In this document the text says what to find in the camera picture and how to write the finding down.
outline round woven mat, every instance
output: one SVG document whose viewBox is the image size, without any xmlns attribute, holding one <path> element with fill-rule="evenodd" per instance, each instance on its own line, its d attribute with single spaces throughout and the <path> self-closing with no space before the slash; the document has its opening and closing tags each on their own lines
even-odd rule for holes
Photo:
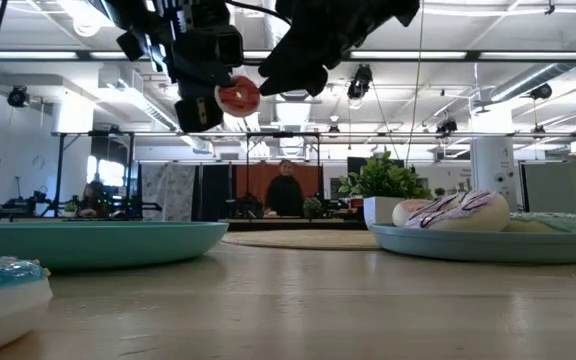
<svg viewBox="0 0 576 360">
<path fill-rule="evenodd" d="M 226 233 L 223 242 L 236 245 L 312 250 L 376 250 L 370 231 L 278 230 Z"/>
</svg>

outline window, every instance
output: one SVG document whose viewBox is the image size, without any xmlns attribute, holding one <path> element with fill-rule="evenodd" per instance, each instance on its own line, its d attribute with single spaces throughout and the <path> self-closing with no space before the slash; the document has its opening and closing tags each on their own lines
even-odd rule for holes
<svg viewBox="0 0 576 360">
<path fill-rule="evenodd" d="M 100 160 L 99 179 L 107 186 L 123 186 L 124 166 L 120 163 Z"/>
<path fill-rule="evenodd" d="M 91 183 L 95 180 L 95 174 L 97 173 L 97 158 L 90 155 L 88 156 L 88 170 L 86 181 Z"/>
</svg>

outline man in black shirt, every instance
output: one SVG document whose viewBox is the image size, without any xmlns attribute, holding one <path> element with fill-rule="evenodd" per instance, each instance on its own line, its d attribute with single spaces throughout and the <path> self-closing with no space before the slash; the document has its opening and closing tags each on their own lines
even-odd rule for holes
<svg viewBox="0 0 576 360">
<path fill-rule="evenodd" d="M 304 198 L 301 186 L 292 176 L 294 164 L 290 160 L 282 160 L 279 173 L 272 180 L 266 192 L 266 212 L 275 211 L 279 216 L 302 216 Z"/>
</svg>

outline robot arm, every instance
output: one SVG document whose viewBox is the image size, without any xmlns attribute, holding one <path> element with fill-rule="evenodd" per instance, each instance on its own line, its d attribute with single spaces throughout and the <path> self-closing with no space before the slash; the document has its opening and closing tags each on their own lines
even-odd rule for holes
<svg viewBox="0 0 576 360">
<path fill-rule="evenodd" d="M 148 56 L 156 71 L 178 85 L 175 104 L 184 132 L 201 132 L 223 121 L 215 86 L 233 86 L 230 73 L 243 65 L 243 41 L 230 25 L 229 0 L 88 0 L 118 28 L 117 43 L 131 60 Z M 262 62 L 262 95 L 305 89 L 323 91 L 325 68 L 392 17 L 408 26 L 419 0 L 277 0 L 276 10 L 290 19 L 287 34 Z"/>
</svg>

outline teal plate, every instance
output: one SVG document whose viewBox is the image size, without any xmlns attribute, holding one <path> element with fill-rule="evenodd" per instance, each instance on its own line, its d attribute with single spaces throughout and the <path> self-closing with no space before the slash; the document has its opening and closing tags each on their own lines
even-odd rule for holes
<svg viewBox="0 0 576 360">
<path fill-rule="evenodd" d="M 228 230 L 224 223 L 0 223 L 0 256 L 38 259 L 52 271 L 98 270 L 198 257 Z"/>
<path fill-rule="evenodd" d="M 383 249 L 435 259 L 527 263 L 576 263 L 576 234 L 456 232 L 373 225 Z"/>
</svg>

